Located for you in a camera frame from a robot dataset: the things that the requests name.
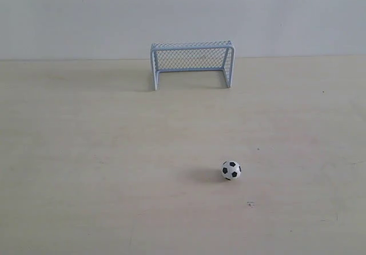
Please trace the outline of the black and white soccer ball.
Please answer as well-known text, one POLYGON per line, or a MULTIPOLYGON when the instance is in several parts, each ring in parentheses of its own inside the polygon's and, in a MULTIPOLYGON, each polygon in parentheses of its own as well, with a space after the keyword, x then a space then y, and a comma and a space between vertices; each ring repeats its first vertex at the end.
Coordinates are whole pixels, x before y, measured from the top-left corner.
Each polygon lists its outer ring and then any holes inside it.
POLYGON ((241 175, 241 165, 236 161, 225 161, 221 167, 221 174, 226 180, 236 180, 241 175))

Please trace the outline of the white miniature soccer goal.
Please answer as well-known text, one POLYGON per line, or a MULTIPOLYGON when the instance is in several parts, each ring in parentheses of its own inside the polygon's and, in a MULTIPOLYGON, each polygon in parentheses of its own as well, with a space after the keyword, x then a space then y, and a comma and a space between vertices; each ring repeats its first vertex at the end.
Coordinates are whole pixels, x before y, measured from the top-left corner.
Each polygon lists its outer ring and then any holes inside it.
POLYGON ((235 47, 232 41, 153 43, 150 66, 154 90, 158 90, 161 73, 220 71, 225 84, 232 86, 235 47))

